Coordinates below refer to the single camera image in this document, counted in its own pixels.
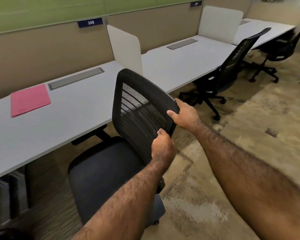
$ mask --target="forearm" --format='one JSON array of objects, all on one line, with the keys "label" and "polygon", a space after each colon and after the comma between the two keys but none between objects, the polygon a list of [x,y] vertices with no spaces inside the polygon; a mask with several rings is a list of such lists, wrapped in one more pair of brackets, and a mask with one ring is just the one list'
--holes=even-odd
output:
[{"label": "forearm", "polygon": [[202,123],[194,136],[234,209],[262,239],[300,239],[300,188]]},{"label": "forearm", "polygon": [[165,165],[152,161],[123,185],[72,240],[140,239],[166,170]]}]

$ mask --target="person's right arm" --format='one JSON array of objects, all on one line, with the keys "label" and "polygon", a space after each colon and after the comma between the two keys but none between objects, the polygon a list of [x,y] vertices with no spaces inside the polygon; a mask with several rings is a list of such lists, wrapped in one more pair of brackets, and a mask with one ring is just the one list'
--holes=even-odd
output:
[{"label": "person's right arm", "polygon": [[260,239],[300,240],[300,187],[204,125],[193,107],[176,102],[180,113],[168,115],[199,141],[226,197]]}]

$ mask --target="white divider panel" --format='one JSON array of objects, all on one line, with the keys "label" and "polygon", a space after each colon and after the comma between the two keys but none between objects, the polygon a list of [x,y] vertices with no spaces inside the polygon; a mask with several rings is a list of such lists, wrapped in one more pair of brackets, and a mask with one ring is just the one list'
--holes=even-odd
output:
[{"label": "white divider panel", "polygon": [[238,10],[205,6],[198,35],[232,44],[243,15]]},{"label": "white divider panel", "polygon": [[143,76],[138,38],[111,25],[107,27],[114,59],[125,68]]}]

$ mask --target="green panel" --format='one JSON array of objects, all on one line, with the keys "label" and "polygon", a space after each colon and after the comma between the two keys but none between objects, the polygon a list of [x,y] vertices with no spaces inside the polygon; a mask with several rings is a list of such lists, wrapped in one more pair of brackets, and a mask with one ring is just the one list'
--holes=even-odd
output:
[{"label": "green panel", "polygon": [[0,0],[0,33],[105,14],[103,0]]},{"label": "green panel", "polygon": [[192,1],[200,1],[200,0],[157,0],[157,6],[164,6],[170,4],[177,4],[177,3],[186,3]]},{"label": "green panel", "polygon": [[156,0],[104,0],[107,14],[128,12],[156,6]]}]

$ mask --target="white desk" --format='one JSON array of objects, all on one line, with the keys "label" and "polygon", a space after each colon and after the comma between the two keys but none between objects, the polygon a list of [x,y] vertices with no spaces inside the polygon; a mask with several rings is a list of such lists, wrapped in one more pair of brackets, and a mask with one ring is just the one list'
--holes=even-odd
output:
[{"label": "white desk", "polygon": [[236,48],[198,35],[191,38],[198,42],[174,50],[169,44],[143,54],[144,77],[169,93],[217,69]]},{"label": "white desk", "polygon": [[116,61],[97,67],[105,72],[48,89],[50,105],[15,118],[10,96],[0,99],[0,177],[111,121],[116,78],[124,67]]},{"label": "white desk", "polygon": [[265,28],[272,28],[269,32],[262,35],[256,43],[253,45],[252,49],[258,47],[261,44],[264,44],[292,29],[294,29],[296,26],[288,25],[288,24],[280,24],[280,23],[273,23],[273,22],[266,22],[256,19],[249,19],[245,18],[243,20],[249,21],[248,23],[241,24],[238,28],[237,34],[234,37],[233,44],[238,45],[240,42],[248,38],[252,35],[255,35]]}]

